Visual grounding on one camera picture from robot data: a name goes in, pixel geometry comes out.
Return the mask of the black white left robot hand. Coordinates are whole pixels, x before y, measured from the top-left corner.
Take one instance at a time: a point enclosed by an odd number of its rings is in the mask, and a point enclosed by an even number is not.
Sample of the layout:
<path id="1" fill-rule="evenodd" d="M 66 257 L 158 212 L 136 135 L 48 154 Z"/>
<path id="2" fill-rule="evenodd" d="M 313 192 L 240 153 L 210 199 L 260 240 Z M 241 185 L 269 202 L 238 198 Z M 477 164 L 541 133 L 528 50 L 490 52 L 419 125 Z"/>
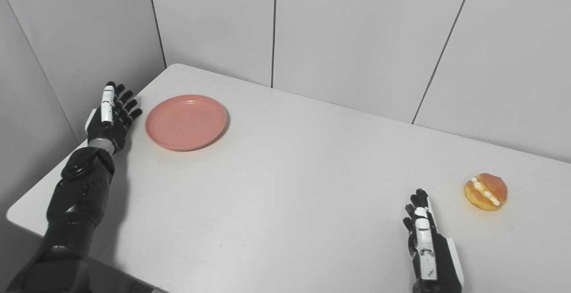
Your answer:
<path id="1" fill-rule="evenodd" d="M 134 92 L 124 84 L 109 81 L 102 93 L 100 106 L 92 110 L 85 126 L 87 145 L 104 149 L 111 155 L 124 149 L 127 133 L 143 114 Z"/>

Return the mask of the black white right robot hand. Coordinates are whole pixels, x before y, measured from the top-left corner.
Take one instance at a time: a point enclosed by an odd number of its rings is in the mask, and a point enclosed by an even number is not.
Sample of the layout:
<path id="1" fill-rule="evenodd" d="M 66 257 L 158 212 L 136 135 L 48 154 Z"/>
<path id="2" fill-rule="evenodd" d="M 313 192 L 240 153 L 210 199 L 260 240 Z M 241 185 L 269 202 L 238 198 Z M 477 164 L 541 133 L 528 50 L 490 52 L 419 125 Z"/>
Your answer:
<path id="1" fill-rule="evenodd" d="M 416 189 L 405 210 L 408 216 L 402 221 L 408 231 L 408 250 L 415 274 L 412 292 L 462 292 L 464 276 L 455 243 L 439 232 L 426 191 Z"/>

